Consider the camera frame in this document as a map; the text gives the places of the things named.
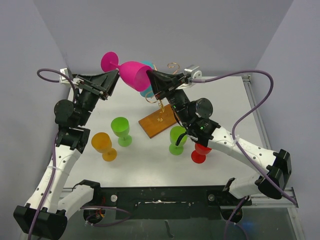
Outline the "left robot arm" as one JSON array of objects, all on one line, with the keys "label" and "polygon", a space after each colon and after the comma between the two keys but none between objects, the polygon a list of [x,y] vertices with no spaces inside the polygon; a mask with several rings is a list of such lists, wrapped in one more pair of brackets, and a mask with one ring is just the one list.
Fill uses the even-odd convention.
[{"label": "left robot arm", "polygon": [[98,182],[83,180],[65,198],[61,193],[72,168],[88,143],[90,130],[85,128],[98,100],[107,100],[120,77],[118,70],[97,75],[75,75],[67,68],[58,71],[73,90],[71,100],[62,99],[54,106],[58,132],[51,159],[32,196],[18,205],[13,217],[27,238],[33,236],[58,240],[68,220],[85,204],[95,206],[102,199]]}]

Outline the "red wine glass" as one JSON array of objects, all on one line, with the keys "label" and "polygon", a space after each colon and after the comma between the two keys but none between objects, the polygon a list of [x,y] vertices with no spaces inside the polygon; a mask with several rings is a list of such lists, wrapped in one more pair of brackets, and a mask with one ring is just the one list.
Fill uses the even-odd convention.
[{"label": "red wine glass", "polygon": [[191,153],[191,159],[196,164],[202,164],[205,162],[207,155],[212,151],[211,148],[205,147],[199,143],[195,144],[195,149]]}]

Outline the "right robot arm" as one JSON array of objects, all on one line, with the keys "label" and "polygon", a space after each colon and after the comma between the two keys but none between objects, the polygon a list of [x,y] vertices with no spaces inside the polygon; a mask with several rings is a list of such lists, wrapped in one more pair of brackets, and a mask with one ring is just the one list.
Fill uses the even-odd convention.
[{"label": "right robot arm", "polygon": [[205,79],[197,78],[189,73],[168,74],[156,70],[146,72],[155,98],[157,100],[167,99],[175,120],[185,129],[184,136],[202,147],[225,153],[258,173],[258,177],[231,178],[222,192],[223,200],[227,204],[233,205],[243,197],[258,193],[276,200],[286,198],[296,204],[296,200],[285,193],[292,173],[290,153],[284,149],[278,152],[265,149],[236,134],[238,124],[268,99],[274,87],[274,79],[269,73],[263,70],[257,70],[256,73],[269,79],[269,90],[266,96],[240,117],[234,123],[232,130],[228,131],[210,119],[213,114],[213,106],[208,99],[199,98],[191,101],[182,86],[214,82],[233,76],[233,73]]}]

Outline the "blue wine glass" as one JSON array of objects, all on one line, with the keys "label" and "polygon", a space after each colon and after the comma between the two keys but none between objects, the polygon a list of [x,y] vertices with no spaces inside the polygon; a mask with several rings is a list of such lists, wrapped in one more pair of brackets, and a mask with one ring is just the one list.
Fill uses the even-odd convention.
[{"label": "blue wine glass", "polygon": [[[141,61],[141,63],[151,67],[152,69],[155,68],[151,61]],[[153,93],[153,90],[152,90],[152,86],[149,84],[147,89],[145,89],[144,91],[140,92],[140,95],[142,97],[152,98],[154,96],[154,93]]]}]

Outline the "magenta wine glass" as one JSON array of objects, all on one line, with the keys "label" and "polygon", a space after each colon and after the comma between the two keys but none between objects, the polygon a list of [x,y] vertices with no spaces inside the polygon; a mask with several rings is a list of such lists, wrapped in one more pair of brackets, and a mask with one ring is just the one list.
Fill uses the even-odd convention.
[{"label": "magenta wine glass", "polygon": [[103,55],[100,67],[104,72],[118,70],[124,83],[138,92],[145,91],[151,84],[147,71],[153,69],[149,65],[137,61],[127,61],[119,64],[118,55],[113,51]]}]

